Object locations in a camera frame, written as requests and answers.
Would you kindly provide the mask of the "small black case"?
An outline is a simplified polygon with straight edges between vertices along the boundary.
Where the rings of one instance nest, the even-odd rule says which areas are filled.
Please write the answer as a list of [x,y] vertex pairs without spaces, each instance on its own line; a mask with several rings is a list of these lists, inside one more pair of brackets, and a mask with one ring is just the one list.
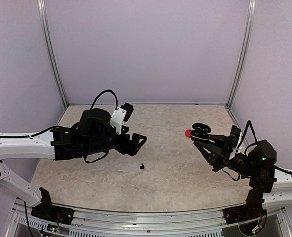
[[211,128],[203,123],[195,123],[192,125],[190,138],[193,141],[207,141],[210,138]]

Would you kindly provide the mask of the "red earbud charging case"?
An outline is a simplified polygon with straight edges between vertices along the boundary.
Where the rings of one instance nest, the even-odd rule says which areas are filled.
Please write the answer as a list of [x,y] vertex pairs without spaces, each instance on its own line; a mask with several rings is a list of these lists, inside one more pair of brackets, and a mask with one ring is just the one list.
[[191,132],[192,132],[192,129],[188,129],[188,130],[185,132],[186,137],[190,138],[190,137],[191,137]]

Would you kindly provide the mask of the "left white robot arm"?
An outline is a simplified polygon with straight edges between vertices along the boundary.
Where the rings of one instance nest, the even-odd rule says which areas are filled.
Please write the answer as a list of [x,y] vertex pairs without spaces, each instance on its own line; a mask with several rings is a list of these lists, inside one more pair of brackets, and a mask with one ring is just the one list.
[[0,187],[16,194],[32,208],[37,208],[44,218],[51,220],[57,215],[49,191],[34,188],[13,172],[7,159],[37,158],[53,161],[84,159],[103,153],[106,157],[114,149],[123,155],[134,156],[147,137],[133,133],[123,123],[131,116],[129,109],[118,108],[110,114],[95,108],[85,110],[80,121],[71,127],[53,126],[36,133],[0,133]]

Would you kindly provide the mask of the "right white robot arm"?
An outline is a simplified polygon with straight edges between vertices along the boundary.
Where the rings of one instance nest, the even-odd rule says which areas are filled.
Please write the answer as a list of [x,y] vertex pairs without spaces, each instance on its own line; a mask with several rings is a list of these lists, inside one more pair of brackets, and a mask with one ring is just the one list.
[[292,171],[276,166],[277,152],[267,140],[256,141],[250,152],[241,149],[243,134],[233,127],[230,135],[192,130],[190,138],[213,172],[225,168],[239,179],[248,178],[251,189],[240,214],[251,219],[259,210],[292,205]]

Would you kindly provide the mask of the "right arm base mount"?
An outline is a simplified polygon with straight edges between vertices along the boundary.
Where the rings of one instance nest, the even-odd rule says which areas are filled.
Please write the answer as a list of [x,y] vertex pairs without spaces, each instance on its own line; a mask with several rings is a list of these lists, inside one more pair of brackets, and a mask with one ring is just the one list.
[[265,216],[267,211],[262,207],[263,194],[264,192],[258,189],[250,189],[243,205],[224,209],[226,223],[233,224]]

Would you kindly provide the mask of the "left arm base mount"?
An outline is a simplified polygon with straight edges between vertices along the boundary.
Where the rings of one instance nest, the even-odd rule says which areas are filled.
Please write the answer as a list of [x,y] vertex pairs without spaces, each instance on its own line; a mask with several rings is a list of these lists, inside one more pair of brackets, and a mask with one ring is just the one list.
[[70,225],[74,216],[74,210],[53,205],[49,191],[43,187],[40,187],[39,190],[41,192],[40,204],[32,207],[31,215],[57,224]]

